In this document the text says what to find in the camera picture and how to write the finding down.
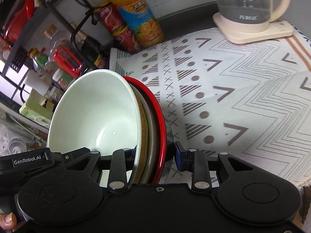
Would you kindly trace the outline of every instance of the beige kettle base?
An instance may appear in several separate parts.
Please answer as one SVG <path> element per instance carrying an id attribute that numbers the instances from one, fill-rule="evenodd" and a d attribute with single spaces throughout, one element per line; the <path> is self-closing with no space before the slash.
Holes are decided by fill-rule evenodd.
<path id="1" fill-rule="evenodd" d="M 222 19 L 220 12 L 213 16 L 213 20 L 226 38 L 235 44 L 245 44 L 277 37 L 288 37 L 293 35 L 294 30 L 290 23 L 283 18 L 279 18 L 272 22 L 267 30 L 256 33 L 238 32 L 230 29 L 230 26 Z"/>

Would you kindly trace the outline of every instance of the light green cardboard box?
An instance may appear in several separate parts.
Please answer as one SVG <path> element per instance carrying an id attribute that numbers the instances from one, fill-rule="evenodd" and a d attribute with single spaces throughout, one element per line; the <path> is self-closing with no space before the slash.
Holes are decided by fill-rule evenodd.
<path id="1" fill-rule="evenodd" d="M 49 128 L 53 116 L 54 104 L 32 89 L 29 98 L 20 108 L 19 112 L 24 117 Z"/>

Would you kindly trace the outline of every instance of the patterned tablecloth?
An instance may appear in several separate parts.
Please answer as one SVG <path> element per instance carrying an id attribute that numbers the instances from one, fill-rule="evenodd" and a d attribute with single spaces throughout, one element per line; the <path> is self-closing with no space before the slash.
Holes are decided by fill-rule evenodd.
<path id="1" fill-rule="evenodd" d="M 311 47 L 298 31 L 236 45 L 202 30 L 133 56 L 114 49 L 110 69 L 149 87 L 185 149 L 226 151 L 297 187 L 311 183 Z M 173 164 L 166 183 L 184 182 L 191 173 Z"/>

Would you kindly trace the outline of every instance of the human thumb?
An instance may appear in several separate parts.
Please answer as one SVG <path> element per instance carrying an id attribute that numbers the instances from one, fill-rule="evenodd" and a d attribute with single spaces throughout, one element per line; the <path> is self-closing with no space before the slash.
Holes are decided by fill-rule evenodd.
<path id="1" fill-rule="evenodd" d="M 16 227 L 16 217 L 13 213 L 0 214 L 0 227 L 4 230 L 12 230 Z"/>

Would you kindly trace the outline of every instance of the glass jug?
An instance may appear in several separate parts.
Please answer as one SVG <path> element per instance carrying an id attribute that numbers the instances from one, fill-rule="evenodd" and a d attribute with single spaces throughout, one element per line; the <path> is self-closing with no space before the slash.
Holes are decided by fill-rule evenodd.
<path id="1" fill-rule="evenodd" d="M 243 32 L 259 32 L 268 29 L 270 22 L 285 13 L 290 0 L 281 0 L 279 7 L 274 11 L 273 0 L 218 0 L 217 4 L 224 18 L 238 23 L 232 24 L 231 27 Z M 245 29 L 240 24 L 250 24 L 256 28 L 246 27 Z"/>

